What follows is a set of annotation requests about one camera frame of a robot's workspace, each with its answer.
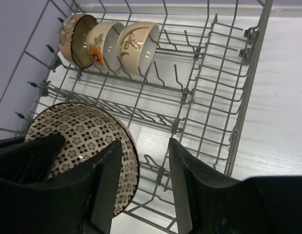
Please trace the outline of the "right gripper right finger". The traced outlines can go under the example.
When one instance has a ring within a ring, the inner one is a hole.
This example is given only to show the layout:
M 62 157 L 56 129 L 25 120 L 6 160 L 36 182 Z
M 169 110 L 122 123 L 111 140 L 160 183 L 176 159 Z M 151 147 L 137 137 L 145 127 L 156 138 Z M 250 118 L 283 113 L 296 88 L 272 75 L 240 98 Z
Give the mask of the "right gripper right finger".
M 180 234 L 302 234 L 302 175 L 237 180 L 169 140 Z

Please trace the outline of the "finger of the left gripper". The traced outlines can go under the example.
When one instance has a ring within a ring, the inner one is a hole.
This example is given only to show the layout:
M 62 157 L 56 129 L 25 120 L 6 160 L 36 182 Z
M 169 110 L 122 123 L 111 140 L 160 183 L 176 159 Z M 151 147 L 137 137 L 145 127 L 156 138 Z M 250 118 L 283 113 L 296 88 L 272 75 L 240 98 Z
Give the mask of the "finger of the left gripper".
M 17 184 L 46 181 L 64 145 L 60 134 L 30 141 L 24 136 L 0 140 L 0 178 Z

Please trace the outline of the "patterned grey bowl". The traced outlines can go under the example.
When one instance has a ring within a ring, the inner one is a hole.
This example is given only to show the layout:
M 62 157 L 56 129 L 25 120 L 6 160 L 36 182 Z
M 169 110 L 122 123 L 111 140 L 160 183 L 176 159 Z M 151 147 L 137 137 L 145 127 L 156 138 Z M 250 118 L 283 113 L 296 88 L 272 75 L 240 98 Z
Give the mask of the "patterned grey bowl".
M 115 140 L 122 144 L 122 165 L 113 216 L 121 214 L 136 194 L 139 158 L 128 128 L 100 107 L 85 102 L 61 102 L 52 105 L 31 123 L 25 141 L 61 134 L 65 145 L 48 177 L 54 177 L 92 158 Z

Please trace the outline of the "brown glazed bowl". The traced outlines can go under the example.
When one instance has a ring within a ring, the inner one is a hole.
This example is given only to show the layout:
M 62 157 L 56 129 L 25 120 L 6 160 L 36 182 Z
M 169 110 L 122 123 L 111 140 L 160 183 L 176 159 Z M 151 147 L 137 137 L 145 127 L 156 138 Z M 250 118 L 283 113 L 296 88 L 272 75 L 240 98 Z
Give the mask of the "brown glazed bowl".
M 57 33 L 58 47 L 62 56 L 80 69 L 89 68 L 92 60 L 88 55 L 86 38 L 98 24 L 95 17 L 89 14 L 74 14 L 63 21 Z

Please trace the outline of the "white bowl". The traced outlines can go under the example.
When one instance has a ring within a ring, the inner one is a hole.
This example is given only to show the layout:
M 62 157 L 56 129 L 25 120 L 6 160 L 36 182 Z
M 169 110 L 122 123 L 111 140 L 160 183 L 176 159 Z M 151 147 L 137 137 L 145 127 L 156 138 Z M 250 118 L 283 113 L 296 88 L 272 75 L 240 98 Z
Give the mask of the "white bowl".
M 87 35 L 86 46 L 94 64 L 106 71 L 116 71 L 120 67 L 117 58 L 117 41 L 125 28 L 120 21 L 106 21 L 97 24 Z
M 122 64 L 136 75 L 145 75 L 153 60 L 159 40 L 159 25 L 138 21 L 128 25 L 117 41 Z

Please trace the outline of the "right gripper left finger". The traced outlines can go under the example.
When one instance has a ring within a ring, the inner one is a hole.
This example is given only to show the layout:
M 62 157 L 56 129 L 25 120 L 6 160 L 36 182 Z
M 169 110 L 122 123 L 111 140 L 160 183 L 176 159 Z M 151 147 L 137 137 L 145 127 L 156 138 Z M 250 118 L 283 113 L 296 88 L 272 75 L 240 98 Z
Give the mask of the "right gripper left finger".
M 121 161 L 122 144 L 115 140 L 43 183 L 0 177 L 0 234 L 108 234 Z

